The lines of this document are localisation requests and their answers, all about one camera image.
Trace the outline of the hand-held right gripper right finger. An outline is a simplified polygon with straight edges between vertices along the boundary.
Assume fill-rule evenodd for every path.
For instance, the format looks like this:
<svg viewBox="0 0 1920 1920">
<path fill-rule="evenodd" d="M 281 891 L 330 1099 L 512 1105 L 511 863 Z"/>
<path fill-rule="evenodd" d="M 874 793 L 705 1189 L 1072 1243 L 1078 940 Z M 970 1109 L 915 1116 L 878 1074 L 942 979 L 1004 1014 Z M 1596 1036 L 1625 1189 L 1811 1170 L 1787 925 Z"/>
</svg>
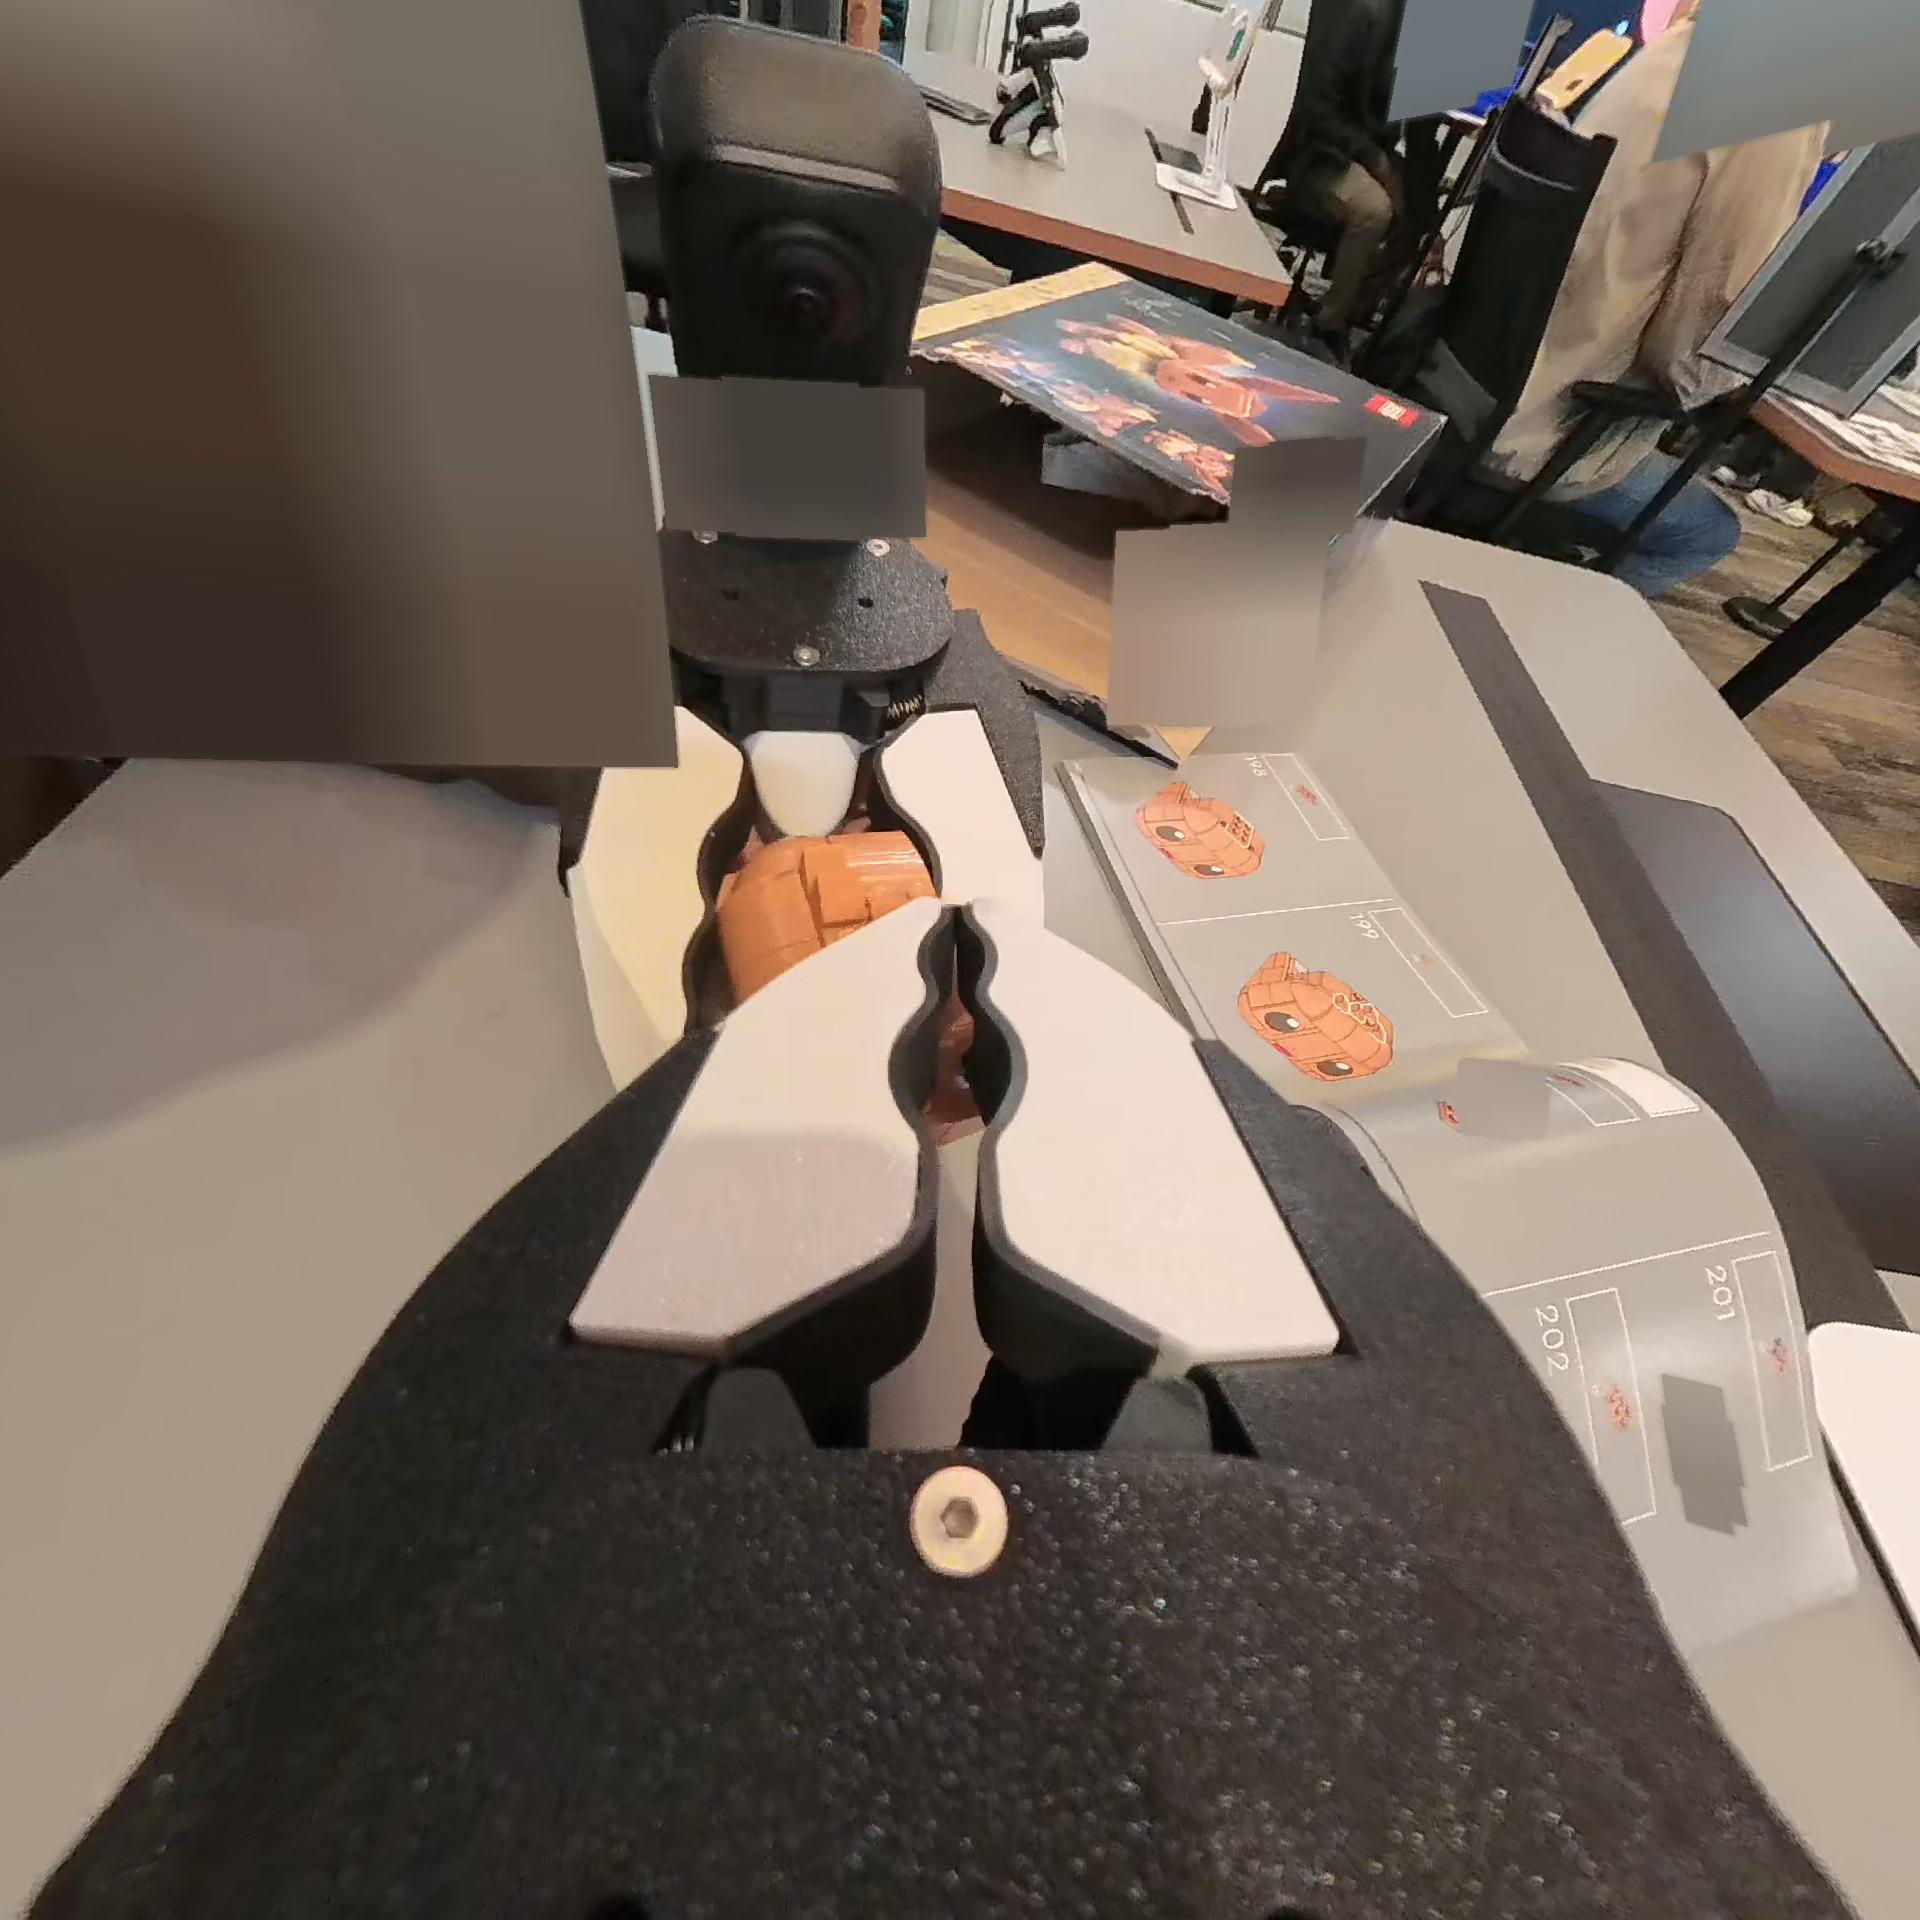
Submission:
<svg viewBox="0 0 1920 1920">
<path fill-rule="evenodd" d="M 966 1440 L 1098 1449 L 1147 1387 L 1175 1406 L 1149 1430 L 1211 1449 L 1197 1373 L 1330 1357 L 1342 1330 L 1195 1036 L 1004 899 L 956 910 L 956 979 L 987 1122 Z"/>
</svg>

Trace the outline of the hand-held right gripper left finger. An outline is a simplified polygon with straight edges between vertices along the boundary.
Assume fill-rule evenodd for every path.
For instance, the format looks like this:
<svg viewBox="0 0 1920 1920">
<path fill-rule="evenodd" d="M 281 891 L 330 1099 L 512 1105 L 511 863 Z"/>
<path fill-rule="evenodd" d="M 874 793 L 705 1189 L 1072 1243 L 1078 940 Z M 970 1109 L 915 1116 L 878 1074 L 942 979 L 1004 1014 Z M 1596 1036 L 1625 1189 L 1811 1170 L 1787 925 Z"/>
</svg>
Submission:
<svg viewBox="0 0 1920 1920">
<path fill-rule="evenodd" d="M 962 1126 L 924 1116 L 953 910 L 903 905 L 712 1034 L 574 1305 L 597 1345 L 864 1401 L 878 1449 L 962 1440 Z"/>
</svg>

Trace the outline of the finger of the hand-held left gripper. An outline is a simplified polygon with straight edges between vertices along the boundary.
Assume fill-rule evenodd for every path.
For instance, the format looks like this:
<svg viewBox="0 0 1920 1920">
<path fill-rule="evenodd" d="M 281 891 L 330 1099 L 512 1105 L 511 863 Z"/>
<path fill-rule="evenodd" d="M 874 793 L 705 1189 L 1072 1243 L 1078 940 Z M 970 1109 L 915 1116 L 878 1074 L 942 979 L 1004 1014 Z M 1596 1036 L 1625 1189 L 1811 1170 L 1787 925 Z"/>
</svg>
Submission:
<svg viewBox="0 0 1920 1920">
<path fill-rule="evenodd" d="M 1044 855 L 1033 852 L 972 708 L 915 716 L 876 752 L 876 788 L 924 852 L 935 896 L 987 902 L 1044 925 Z"/>
<path fill-rule="evenodd" d="M 685 951 L 705 913 L 700 855 L 747 759 L 675 708 L 671 766 L 604 769 L 574 861 L 574 932 L 596 1042 L 623 1091 L 685 1036 Z"/>
</svg>

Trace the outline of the brown lego head model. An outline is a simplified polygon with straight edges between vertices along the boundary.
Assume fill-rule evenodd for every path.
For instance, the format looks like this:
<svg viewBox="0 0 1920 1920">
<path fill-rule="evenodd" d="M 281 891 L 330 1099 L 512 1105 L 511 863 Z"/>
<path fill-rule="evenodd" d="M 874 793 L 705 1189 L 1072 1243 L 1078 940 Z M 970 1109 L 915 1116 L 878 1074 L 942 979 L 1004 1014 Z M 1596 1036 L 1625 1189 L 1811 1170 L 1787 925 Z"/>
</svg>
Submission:
<svg viewBox="0 0 1920 1920">
<path fill-rule="evenodd" d="M 899 829 L 751 843 L 716 896 L 726 1010 L 735 1011 L 823 948 L 932 896 L 932 869 Z"/>
</svg>

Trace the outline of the lego instruction booklet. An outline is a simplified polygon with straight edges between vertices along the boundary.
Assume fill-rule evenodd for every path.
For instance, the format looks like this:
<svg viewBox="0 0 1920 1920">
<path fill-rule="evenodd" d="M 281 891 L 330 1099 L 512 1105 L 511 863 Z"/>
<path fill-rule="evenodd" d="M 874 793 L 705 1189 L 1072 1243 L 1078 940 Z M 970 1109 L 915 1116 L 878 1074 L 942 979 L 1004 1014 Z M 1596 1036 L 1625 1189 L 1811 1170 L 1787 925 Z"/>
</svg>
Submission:
<svg viewBox="0 0 1920 1920">
<path fill-rule="evenodd" d="M 1058 780 L 1175 1010 L 1330 1113 L 1525 1352 L 1678 1647 L 1846 1597 L 1792 1259 L 1720 1116 L 1639 1059 L 1538 1055 L 1303 754 Z"/>
</svg>

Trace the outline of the black desk stand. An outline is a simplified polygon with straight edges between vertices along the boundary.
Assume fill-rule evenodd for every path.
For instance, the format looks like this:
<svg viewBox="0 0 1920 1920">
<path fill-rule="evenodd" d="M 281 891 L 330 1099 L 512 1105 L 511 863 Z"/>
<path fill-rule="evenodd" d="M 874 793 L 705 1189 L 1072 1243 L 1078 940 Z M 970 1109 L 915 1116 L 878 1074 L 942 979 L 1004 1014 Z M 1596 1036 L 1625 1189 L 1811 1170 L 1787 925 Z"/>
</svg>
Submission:
<svg viewBox="0 0 1920 1920">
<path fill-rule="evenodd" d="M 1008 14 L 987 137 L 1003 149 L 1014 135 L 1030 158 L 1067 164 L 1060 69 L 1085 59 L 1090 35 L 1080 3 L 1021 4 Z"/>
</svg>

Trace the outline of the grey office desk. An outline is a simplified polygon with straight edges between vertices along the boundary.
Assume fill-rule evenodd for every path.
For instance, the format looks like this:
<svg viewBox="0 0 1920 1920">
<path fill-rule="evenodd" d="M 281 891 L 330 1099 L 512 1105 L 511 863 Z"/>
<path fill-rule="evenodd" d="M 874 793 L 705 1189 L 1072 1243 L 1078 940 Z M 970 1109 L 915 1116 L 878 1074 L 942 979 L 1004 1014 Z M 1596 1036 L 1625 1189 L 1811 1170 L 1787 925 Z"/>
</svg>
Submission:
<svg viewBox="0 0 1920 1920">
<path fill-rule="evenodd" d="M 1235 204 L 1164 193 L 1147 125 L 1104 103 L 1068 103 L 1064 158 L 1033 158 L 1024 135 L 934 111 L 942 227 L 1011 276 L 1093 259 L 1197 298 L 1279 306 L 1292 283 L 1267 233 Z"/>
</svg>

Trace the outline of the open printed cardboard box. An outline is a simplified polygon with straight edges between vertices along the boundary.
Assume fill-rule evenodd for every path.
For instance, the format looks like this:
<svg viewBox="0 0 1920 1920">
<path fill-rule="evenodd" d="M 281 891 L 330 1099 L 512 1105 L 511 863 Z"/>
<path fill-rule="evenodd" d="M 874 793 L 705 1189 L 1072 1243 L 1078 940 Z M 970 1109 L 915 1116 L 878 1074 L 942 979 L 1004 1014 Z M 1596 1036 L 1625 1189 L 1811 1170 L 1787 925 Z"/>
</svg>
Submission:
<svg viewBox="0 0 1920 1920">
<path fill-rule="evenodd" d="M 1423 401 L 1078 267 L 929 306 L 924 554 L 1053 702 L 1162 754 L 1303 746 Z"/>
</svg>

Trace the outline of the white desk stand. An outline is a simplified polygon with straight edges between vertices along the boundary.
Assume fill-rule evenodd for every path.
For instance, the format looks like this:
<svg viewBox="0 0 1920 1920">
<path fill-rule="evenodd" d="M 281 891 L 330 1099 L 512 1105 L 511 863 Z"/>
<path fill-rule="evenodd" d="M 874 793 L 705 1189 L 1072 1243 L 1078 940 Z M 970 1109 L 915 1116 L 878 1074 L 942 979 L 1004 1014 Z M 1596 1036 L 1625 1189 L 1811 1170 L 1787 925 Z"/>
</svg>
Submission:
<svg viewBox="0 0 1920 1920">
<path fill-rule="evenodd" d="M 1156 158 L 1156 181 L 1171 196 L 1215 209 L 1235 206 L 1235 188 L 1228 181 L 1226 166 L 1228 129 L 1257 35 L 1259 28 L 1251 8 L 1225 7 L 1217 14 L 1212 36 L 1197 62 L 1203 121 L 1199 129 L 1203 135 L 1199 164 L 1181 166 Z"/>
</svg>

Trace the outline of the black high-back chair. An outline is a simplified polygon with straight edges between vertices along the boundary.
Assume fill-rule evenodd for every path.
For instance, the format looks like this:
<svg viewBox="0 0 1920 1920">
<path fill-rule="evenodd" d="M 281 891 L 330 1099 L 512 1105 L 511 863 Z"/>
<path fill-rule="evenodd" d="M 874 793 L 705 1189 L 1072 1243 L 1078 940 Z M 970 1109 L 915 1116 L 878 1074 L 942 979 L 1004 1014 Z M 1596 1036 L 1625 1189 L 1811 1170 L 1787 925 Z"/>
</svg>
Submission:
<svg viewBox="0 0 1920 1920">
<path fill-rule="evenodd" d="M 1437 423 L 1398 520 L 1592 563 L 1613 534 L 1554 487 L 1607 431 L 1685 416 L 1659 389 L 1589 377 L 1573 386 L 1569 423 L 1534 478 L 1520 482 L 1493 465 L 1613 149 L 1532 103 L 1501 109 L 1448 285 L 1379 368 L 1382 386 Z"/>
</svg>

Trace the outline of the grey monitor on stand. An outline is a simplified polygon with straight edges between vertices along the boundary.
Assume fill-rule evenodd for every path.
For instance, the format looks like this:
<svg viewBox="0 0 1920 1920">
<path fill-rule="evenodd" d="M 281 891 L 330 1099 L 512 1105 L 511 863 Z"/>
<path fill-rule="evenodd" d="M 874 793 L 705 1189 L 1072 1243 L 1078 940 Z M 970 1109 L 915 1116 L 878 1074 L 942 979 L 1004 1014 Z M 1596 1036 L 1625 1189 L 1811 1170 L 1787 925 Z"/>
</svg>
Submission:
<svg viewBox="0 0 1920 1920">
<path fill-rule="evenodd" d="M 1743 372 L 1748 409 L 1790 440 L 1792 409 L 1853 418 L 1915 339 L 1918 135 L 1906 135 L 1849 154 L 1701 353 Z M 1853 484 L 1893 504 L 1898 530 L 1720 687 L 1739 716 L 1782 692 L 1915 570 L 1915 476 L 1855 452 L 1842 463 L 1861 468 Z"/>
</svg>

